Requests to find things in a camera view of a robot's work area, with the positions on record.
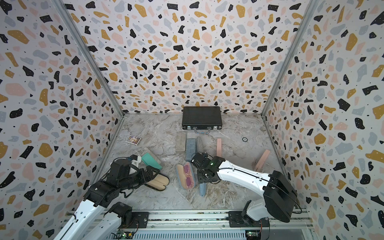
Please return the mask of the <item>mint green glasses case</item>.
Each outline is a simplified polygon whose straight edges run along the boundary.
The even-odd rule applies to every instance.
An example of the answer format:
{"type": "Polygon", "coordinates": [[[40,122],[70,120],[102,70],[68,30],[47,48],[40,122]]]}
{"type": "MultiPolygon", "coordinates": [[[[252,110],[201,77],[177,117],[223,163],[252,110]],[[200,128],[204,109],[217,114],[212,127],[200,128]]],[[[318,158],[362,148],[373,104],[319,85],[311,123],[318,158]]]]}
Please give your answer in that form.
{"type": "Polygon", "coordinates": [[[162,166],[158,161],[150,154],[146,153],[142,156],[142,161],[144,162],[145,165],[153,167],[155,169],[162,169],[162,166]]]}

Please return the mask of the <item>pink glasses case grey lining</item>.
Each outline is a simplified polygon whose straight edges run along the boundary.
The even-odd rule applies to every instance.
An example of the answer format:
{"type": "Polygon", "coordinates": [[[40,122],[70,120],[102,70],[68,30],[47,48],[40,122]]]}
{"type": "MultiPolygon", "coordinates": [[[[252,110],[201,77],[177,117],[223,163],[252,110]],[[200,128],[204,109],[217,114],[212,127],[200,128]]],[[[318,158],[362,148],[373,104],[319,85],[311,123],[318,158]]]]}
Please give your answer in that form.
{"type": "Polygon", "coordinates": [[[222,139],[217,139],[217,156],[222,157],[222,139]]]}

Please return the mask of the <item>black case beige lining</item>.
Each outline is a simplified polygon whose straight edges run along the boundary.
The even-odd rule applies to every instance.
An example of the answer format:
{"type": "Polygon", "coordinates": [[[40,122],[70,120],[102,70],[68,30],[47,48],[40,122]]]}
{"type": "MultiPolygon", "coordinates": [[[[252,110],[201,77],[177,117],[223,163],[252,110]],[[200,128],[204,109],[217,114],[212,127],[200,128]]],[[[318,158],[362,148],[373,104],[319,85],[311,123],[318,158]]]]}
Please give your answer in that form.
{"type": "Polygon", "coordinates": [[[169,185],[170,179],[167,176],[158,174],[153,180],[145,184],[146,187],[161,192],[169,185]]]}

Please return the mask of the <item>grey case mint lining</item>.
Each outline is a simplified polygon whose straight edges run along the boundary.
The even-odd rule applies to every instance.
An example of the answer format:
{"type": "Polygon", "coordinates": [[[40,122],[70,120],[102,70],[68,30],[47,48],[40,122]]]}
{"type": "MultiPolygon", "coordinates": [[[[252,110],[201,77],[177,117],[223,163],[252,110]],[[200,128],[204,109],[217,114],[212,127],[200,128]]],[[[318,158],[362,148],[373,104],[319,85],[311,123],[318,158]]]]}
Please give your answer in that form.
{"type": "Polygon", "coordinates": [[[190,162],[197,152],[196,139],[186,140],[186,161],[190,162]]]}

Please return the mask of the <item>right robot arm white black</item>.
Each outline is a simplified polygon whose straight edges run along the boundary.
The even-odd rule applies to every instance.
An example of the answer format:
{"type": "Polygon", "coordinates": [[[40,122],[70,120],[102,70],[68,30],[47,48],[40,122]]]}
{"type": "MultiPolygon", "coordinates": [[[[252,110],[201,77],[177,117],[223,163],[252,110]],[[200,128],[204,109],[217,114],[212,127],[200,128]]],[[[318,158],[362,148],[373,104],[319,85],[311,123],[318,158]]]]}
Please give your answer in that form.
{"type": "Polygon", "coordinates": [[[270,217],[288,223],[294,208],[299,206],[297,192],[279,171],[271,174],[251,171],[207,153],[195,153],[191,164],[197,169],[199,183],[232,182],[261,197],[256,201],[247,201],[243,208],[241,218],[247,226],[270,217]]]}

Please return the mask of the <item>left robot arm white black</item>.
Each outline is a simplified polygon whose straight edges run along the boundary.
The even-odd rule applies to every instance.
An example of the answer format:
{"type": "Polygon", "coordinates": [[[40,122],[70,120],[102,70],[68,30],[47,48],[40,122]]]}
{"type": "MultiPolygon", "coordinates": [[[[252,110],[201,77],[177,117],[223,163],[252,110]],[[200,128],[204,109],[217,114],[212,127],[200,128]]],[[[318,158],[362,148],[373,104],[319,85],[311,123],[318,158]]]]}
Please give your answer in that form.
{"type": "Polygon", "coordinates": [[[109,205],[124,190],[135,190],[152,181],[159,169],[147,166],[139,169],[132,164],[111,167],[105,180],[93,184],[86,192],[70,220],[55,237],[56,240],[102,240],[122,227],[130,227],[140,221],[133,220],[132,207],[117,202],[109,205]]]}

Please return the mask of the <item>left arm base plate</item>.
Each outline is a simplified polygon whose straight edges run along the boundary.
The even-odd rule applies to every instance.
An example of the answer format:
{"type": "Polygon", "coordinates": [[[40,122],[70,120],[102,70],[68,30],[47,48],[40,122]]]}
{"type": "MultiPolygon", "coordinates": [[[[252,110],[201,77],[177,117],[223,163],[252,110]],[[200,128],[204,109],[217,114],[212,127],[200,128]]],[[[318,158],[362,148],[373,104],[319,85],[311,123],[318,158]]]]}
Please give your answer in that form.
{"type": "Polygon", "coordinates": [[[119,229],[146,229],[149,212],[128,212],[121,217],[119,229]]]}

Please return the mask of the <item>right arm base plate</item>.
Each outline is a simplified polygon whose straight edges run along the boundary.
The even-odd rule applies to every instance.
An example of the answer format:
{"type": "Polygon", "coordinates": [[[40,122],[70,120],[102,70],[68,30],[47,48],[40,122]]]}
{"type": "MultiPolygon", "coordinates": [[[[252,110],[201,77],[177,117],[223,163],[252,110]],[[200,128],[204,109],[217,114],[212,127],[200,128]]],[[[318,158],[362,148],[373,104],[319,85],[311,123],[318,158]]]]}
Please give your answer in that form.
{"type": "Polygon", "coordinates": [[[229,211],[227,220],[231,228],[268,228],[270,226],[270,222],[265,218],[257,222],[248,216],[243,217],[242,211],[229,211]]]}

